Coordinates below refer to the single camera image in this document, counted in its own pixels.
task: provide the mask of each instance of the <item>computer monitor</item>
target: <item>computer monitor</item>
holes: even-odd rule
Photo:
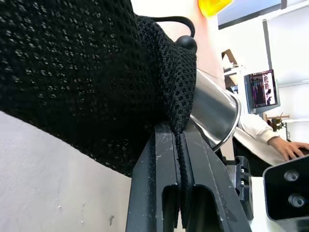
[[[273,70],[246,75],[245,86],[249,113],[260,114],[280,106]]]

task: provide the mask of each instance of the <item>person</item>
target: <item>person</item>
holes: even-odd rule
[[[262,176],[266,168],[303,157],[300,148],[309,150],[308,143],[282,139],[260,116],[248,114],[242,107],[233,138],[234,156],[248,159],[251,174]]]

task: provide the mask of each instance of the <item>ceiling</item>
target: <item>ceiling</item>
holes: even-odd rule
[[[218,24],[231,22],[277,4],[281,4],[281,0],[234,0],[218,13]]]

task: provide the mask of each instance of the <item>black knob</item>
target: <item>black knob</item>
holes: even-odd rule
[[[186,49],[189,49],[193,53],[197,52],[197,43],[189,35],[183,35],[179,37],[178,40],[176,41],[176,44]]]

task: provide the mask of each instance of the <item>black device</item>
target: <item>black device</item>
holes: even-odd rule
[[[309,156],[265,170],[266,211],[288,232],[309,231]]]

